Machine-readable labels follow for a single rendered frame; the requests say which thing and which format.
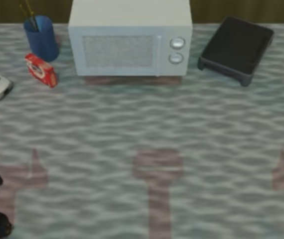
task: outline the red object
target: red object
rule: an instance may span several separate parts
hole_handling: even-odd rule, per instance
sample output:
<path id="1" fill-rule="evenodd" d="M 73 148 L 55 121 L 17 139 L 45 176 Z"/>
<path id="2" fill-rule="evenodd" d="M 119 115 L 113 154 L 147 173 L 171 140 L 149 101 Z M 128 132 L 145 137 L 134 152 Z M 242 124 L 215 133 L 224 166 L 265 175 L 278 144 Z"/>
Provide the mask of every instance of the red object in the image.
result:
<path id="1" fill-rule="evenodd" d="M 32 53 L 26 55 L 25 60 L 28 70 L 33 77 L 51 88 L 58 85 L 57 74 L 54 72 L 53 67 L 49 63 Z"/>

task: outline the blue cup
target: blue cup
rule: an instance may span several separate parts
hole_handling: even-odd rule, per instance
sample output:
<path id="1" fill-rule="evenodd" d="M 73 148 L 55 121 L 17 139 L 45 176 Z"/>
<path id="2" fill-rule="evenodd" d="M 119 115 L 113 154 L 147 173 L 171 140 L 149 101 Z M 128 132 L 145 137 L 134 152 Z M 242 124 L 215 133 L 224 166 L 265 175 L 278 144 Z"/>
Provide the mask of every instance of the blue cup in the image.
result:
<path id="1" fill-rule="evenodd" d="M 23 23 L 31 52 L 42 60 L 51 62 L 59 55 L 52 21 L 47 16 L 35 16 L 35 18 L 39 31 L 36 31 L 28 20 Z"/>

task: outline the brown wall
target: brown wall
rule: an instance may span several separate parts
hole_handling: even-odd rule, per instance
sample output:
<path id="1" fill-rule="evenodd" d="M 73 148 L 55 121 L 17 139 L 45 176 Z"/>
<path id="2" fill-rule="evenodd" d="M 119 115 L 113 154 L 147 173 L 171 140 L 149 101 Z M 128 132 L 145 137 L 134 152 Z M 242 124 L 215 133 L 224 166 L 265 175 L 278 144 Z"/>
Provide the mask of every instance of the brown wall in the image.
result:
<path id="1" fill-rule="evenodd" d="M 220 22 L 237 16 L 254 22 L 284 23 L 284 0 L 190 0 L 193 22 Z M 72 0 L 29 0 L 37 14 L 68 22 Z M 22 22 L 18 0 L 0 0 L 0 22 Z"/>

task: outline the table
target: table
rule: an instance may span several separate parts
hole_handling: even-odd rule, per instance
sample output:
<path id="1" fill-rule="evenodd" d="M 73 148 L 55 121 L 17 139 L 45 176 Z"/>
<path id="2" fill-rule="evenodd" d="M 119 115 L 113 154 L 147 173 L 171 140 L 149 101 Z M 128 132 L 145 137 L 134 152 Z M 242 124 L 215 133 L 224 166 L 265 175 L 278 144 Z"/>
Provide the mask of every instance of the table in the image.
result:
<path id="1" fill-rule="evenodd" d="M 0 24 L 0 74 L 15 83 L 0 102 L 10 238 L 151 238 L 148 184 L 133 174 L 143 150 L 183 160 L 166 238 L 284 238 L 284 24 L 266 26 L 275 39 L 242 88 L 196 67 L 216 24 L 194 26 L 187 76 L 157 80 L 77 77 L 57 24 L 60 82 L 50 89 L 27 71 L 22 26 Z"/>

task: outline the microwave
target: microwave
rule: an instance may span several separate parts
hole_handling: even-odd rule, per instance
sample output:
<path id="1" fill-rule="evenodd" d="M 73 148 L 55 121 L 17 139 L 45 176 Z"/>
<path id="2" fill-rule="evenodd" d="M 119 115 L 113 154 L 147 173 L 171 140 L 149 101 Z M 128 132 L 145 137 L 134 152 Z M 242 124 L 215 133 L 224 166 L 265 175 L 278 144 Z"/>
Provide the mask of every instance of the microwave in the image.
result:
<path id="1" fill-rule="evenodd" d="M 79 76 L 183 76 L 189 0 L 73 0 L 68 24 Z"/>

